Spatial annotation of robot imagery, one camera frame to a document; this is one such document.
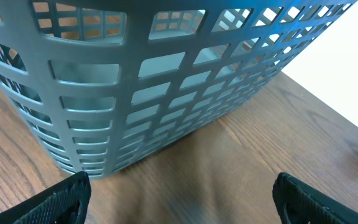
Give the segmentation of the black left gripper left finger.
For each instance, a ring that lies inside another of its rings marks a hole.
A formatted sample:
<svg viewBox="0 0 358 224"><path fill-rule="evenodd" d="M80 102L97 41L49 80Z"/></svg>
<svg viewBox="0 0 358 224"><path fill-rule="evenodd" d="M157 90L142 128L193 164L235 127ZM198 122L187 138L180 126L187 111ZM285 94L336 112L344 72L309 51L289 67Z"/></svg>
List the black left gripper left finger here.
<svg viewBox="0 0 358 224"><path fill-rule="evenodd" d="M83 224L91 197L88 174L77 172L0 213L6 224Z"/></svg>

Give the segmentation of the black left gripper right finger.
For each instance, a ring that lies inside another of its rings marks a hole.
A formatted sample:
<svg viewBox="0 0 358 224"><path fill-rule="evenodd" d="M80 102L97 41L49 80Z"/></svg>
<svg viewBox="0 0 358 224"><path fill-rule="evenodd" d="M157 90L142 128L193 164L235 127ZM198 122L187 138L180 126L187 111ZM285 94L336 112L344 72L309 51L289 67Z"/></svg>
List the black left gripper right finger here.
<svg viewBox="0 0 358 224"><path fill-rule="evenodd" d="M282 223L358 224L358 213L294 176L281 172L272 197Z"/></svg>

